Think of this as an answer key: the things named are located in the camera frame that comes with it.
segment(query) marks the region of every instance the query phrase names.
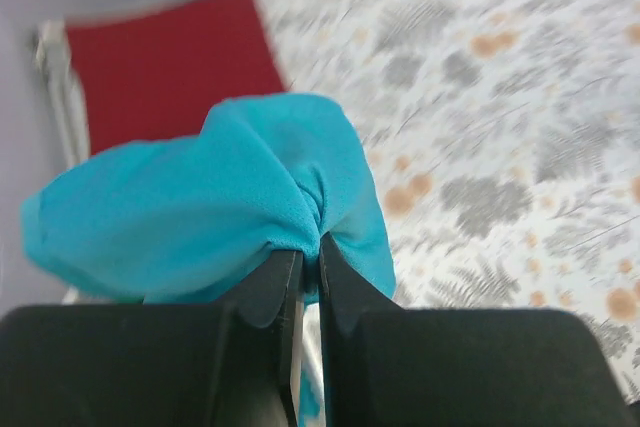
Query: black object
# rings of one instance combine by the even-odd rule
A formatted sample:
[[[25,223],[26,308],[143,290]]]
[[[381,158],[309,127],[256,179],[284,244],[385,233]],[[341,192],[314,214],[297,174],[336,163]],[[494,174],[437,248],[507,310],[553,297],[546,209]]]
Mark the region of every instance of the black object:
[[[403,310],[330,237],[318,277],[329,426],[637,425],[571,315]],[[281,251],[211,304],[18,309],[0,426],[295,425],[304,281]]]

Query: turquoise fabric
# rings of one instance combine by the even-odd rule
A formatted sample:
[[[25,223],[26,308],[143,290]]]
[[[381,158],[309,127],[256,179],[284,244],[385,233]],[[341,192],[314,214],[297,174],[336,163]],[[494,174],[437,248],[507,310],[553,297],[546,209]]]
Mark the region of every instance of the turquoise fabric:
[[[382,293],[395,286],[360,142],[314,95],[229,100],[197,136],[103,152],[25,201],[22,222],[31,259],[97,296],[210,301],[274,249],[309,268],[327,232]]]

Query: red cushion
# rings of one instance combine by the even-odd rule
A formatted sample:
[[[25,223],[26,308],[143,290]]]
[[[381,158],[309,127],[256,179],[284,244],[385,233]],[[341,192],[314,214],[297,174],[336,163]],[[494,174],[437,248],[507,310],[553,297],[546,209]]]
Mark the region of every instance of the red cushion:
[[[253,0],[195,0],[161,13],[67,27],[91,153],[199,132],[223,99],[284,87]]]

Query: white bed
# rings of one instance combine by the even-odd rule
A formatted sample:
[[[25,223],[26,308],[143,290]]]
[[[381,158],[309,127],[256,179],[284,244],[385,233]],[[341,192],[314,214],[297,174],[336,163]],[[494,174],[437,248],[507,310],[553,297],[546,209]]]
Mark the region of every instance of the white bed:
[[[258,1],[291,89],[361,136],[396,300],[575,312],[640,398],[640,0]],[[73,164],[82,98],[43,32]]]

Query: fern print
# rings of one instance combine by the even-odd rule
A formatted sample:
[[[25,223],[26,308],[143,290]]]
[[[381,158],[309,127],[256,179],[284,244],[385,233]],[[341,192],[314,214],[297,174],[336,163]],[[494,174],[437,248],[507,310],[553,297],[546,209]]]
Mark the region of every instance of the fern print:
[[[463,52],[454,52],[442,62],[444,80],[456,84],[457,88],[469,88],[480,79],[480,67]]]
[[[583,109],[584,105],[593,102],[594,99],[610,98],[620,90],[623,83],[629,77],[623,74],[602,75],[591,80],[583,80],[583,84],[577,89],[570,90],[558,100],[555,108],[561,114],[569,112],[572,108]]]
[[[611,319],[601,323],[587,314],[580,315],[580,320],[589,328],[600,344],[602,353],[609,359],[620,359],[633,342],[631,330],[626,325],[619,325]]]
[[[409,307],[411,305],[411,295],[409,289],[402,281],[398,281],[396,285],[396,291],[393,293],[393,301],[400,307]]]
[[[391,253],[393,255],[401,252],[410,254],[429,254],[437,248],[445,249],[445,257],[452,252],[464,249],[469,245],[468,239],[461,236],[454,230],[439,228],[437,230],[425,229],[417,236],[402,236],[391,241]]]
[[[615,130],[604,116],[569,120],[561,130],[548,128],[538,144],[537,182],[575,179],[600,170],[614,139]]]
[[[442,0],[396,3],[382,11],[377,51],[435,40],[456,16]]]
[[[470,237],[486,238],[494,224],[512,224],[531,210],[526,187],[509,181],[499,184],[493,177],[459,177],[441,191],[442,206],[459,210],[456,225]]]
[[[622,111],[622,121],[617,133],[622,142],[634,151],[640,150],[640,111],[634,105]]]
[[[371,119],[356,119],[354,127],[362,145],[371,149],[392,137],[391,128],[380,125]]]
[[[481,256],[476,257],[479,269],[456,268],[456,280],[431,279],[431,291],[425,296],[429,305],[437,308],[481,309],[513,305],[520,283],[509,276],[502,263],[495,268]]]
[[[629,5],[630,1],[631,0],[597,0],[595,2],[590,2],[582,11],[586,14],[606,14],[607,12],[616,11],[626,5]]]
[[[402,132],[420,129],[425,121],[432,119],[433,116],[442,107],[446,107],[452,99],[455,99],[455,93],[439,92],[432,99],[420,99],[417,102],[412,102],[403,109],[400,117],[401,122],[395,136],[397,137]]]
[[[529,0],[522,4],[522,10],[528,13],[542,12],[549,13],[571,5],[576,0]]]
[[[640,399],[640,387],[626,372],[623,372],[622,376],[624,377],[624,381],[627,383],[625,400],[628,404],[631,404]]]
[[[508,134],[526,133],[530,118],[526,105],[513,107],[498,100],[473,111],[450,109],[447,115],[450,133],[436,138],[433,145],[449,162],[476,158],[485,147],[500,143]]]
[[[392,57],[383,71],[384,81],[391,87],[409,89],[413,87],[423,59],[411,55]]]
[[[573,200],[564,199],[551,217],[562,224],[544,239],[547,252],[573,256],[586,272],[600,265],[602,253],[631,241],[629,207],[611,199],[602,184],[588,185]]]
[[[529,39],[524,51],[532,63],[549,64],[560,78],[571,76],[584,60],[585,45],[563,25],[548,21]]]
[[[493,87],[493,96],[513,95],[523,90],[530,90],[540,85],[543,81],[544,69],[532,67],[514,72],[511,77],[498,82]]]

